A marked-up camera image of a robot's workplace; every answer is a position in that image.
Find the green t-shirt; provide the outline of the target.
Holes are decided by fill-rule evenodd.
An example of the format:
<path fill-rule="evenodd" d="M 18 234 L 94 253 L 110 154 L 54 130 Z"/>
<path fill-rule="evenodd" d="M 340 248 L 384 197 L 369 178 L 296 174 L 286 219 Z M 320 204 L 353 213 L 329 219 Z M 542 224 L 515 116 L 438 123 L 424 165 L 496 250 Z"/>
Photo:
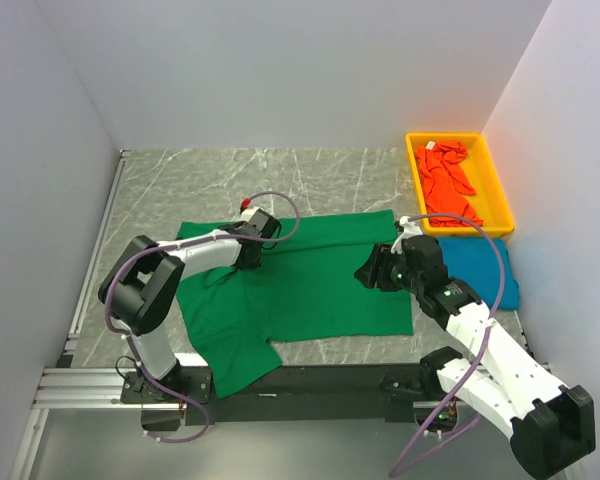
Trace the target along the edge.
<path fill-rule="evenodd" d="M 396 236 L 390 210 L 305 217 L 291 239 L 263 252 L 260 267 L 183 280 L 176 299 L 187 335 L 219 395 L 279 367 L 275 342 L 413 334 L 408 292 L 366 289 L 354 278 L 372 247 Z"/>

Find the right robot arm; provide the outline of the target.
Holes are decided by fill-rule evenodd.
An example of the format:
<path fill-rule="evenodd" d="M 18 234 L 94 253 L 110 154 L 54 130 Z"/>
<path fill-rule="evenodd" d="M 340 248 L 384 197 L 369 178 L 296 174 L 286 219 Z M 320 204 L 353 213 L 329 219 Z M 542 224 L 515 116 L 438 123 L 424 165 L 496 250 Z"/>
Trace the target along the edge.
<path fill-rule="evenodd" d="M 480 296 L 449 275 L 435 238 L 376 244 L 354 276 L 366 288 L 412 293 L 421 310 L 471 352 L 472 361 L 451 347 L 423 357 L 421 389 L 470 405 L 508 439 L 531 477 L 548 479 L 595 450 L 592 396 L 537 363 Z"/>

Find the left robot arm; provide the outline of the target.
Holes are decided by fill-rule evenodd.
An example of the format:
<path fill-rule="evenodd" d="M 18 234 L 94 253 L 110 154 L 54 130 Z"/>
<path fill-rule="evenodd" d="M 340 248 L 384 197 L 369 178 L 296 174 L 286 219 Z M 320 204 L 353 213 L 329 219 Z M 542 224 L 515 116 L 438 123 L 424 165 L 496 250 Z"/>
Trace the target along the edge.
<path fill-rule="evenodd" d="M 244 210 L 235 223 L 181 241 L 135 237 L 99 287 L 105 319 L 128 343 L 139 375 L 160 396 L 185 392 L 182 367 L 164 321 L 180 283 L 216 269 L 255 269 L 264 243 L 281 233 L 281 222 L 260 208 Z"/>

